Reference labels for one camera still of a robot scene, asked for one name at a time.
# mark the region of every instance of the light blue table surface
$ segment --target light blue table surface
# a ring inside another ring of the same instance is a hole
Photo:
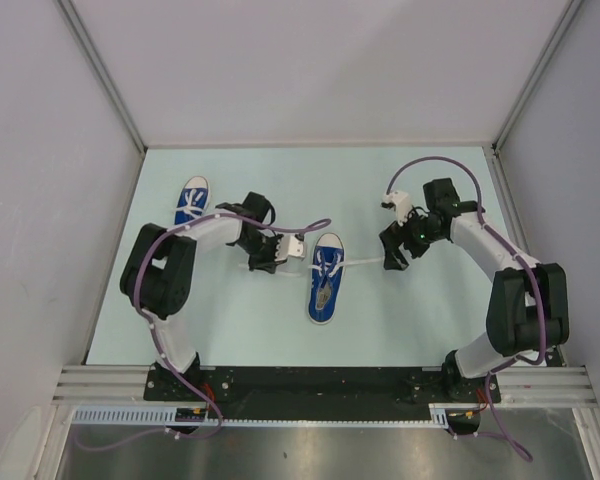
[[[349,260],[382,256],[378,234],[393,215],[380,208],[393,173],[425,155],[445,155],[471,168],[484,206],[504,231],[486,160],[478,147],[279,148],[149,150],[88,356],[89,364],[145,365],[155,358],[148,328],[118,288],[136,235],[148,222],[170,226],[185,182],[205,176],[213,205],[265,195],[276,224],[303,227],[328,216]],[[473,185],[457,167],[428,162],[408,169],[396,187],[424,206],[422,185],[451,177],[462,199]],[[307,236],[310,248],[319,234]],[[238,267],[238,247],[198,255],[183,315],[207,365],[439,365],[485,329],[491,285],[460,248],[434,244],[404,272],[380,263],[348,267],[331,323],[309,321],[310,277],[287,278]]]

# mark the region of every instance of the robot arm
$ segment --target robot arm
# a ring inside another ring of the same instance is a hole
[[[497,231],[480,222],[477,203],[460,201],[451,179],[427,183],[424,192],[429,212],[413,207],[403,192],[385,195],[383,207],[396,212],[396,221],[380,233],[385,269],[408,267],[401,247],[415,259],[424,255],[431,243],[446,238],[467,252],[493,284],[486,332],[451,352],[446,366],[451,363],[462,378],[477,378],[521,352],[539,349],[536,299],[518,256],[531,267],[539,286],[547,346],[566,342],[569,321],[564,270],[556,264],[541,264],[514,245],[500,243],[492,233],[499,235]]]
[[[197,370],[199,356],[187,335],[185,318],[178,313],[191,289],[196,253],[222,245],[240,246],[249,255],[249,269],[275,273],[279,265],[291,259],[302,260],[305,244],[302,235],[265,235],[262,229],[240,218],[262,223],[275,211],[262,195],[249,193],[241,204],[222,204],[207,221],[179,230],[155,251],[142,278],[140,306],[149,315],[149,328],[164,352],[158,361],[165,366],[168,358],[180,373]],[[167,230],[154,224],[142,227],[120,279],[120,290],[133,304],[134,288],[140,265],[156,239]]]

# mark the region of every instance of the shoelace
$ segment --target shoelace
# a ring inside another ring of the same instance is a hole
[[[346,260],[346,261],[341,261],[336,265],[336,269],[334,270],[336,273],[337,271],[342,268],[342,267],[349,267],[352,265],[368,265],[371,263],[382,263],[384,262],[384,257],[375,257],[375,258],[363,258],[361,260]],[[249,268],[249,265],[247,265],[246,263],[239,263],[238,267],[240,268]],[[307,267],[309,270],[320,270],[322,267],[319,265],[309,265]],[[290,277],[290,278],[299,278],[299,277],[304,277],[305,275],[303,273],[291,273],[291,272],[284,272],[284,271],[277,271],[276,276],[278,277]]]
[[[342,255],[337,252],[335,261],[331,263],[325,262],[324,257],[322,256],[322,252],[320,250],[318,250],[318,252],[316,253],[316,257],[320,262],[320,265],[311,265],[309,268],[311,268],[312,270],[318,270],[318,272],[320,273],[320,277],[328,275],[329,278],[333,278],[334,275],[338,273],[340,268],[344,266],[344,262],[342,261]]]
[[[182,207],[176,208],[176,212],[184,212],[190,217],[200,216],[204,213],[204,210],[200,207],[194,207],[193,202],[197,202],[202,198],[204,192],[202,190],[198,191],[197,189],[189,190],[184,194],[184,202],[185,204]]]

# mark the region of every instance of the black mounting plate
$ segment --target black mounting plate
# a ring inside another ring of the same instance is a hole
[[[201,373],[200,384],[211,387],[223,415],[234,420],[429,420],[430,403],[478,403],[476,389],[484,385],[475,379],[447,392],[442,371],[422,367],[201,367]],[[146,401],[200,400],[161,368],[149,371],[146,385]]]

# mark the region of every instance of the blue shoe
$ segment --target blue shoe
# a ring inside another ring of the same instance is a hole
[[[180,193],[178,208],[176,208],[175,224],[190,222],[204,214],[211,196],[209,182],[204,177],[193,177],[187,182]]]
[[[336,309],[344,275],[344,246],[334,233],[322,235],[313,250],[309,316],[317,325],[329,323]]]

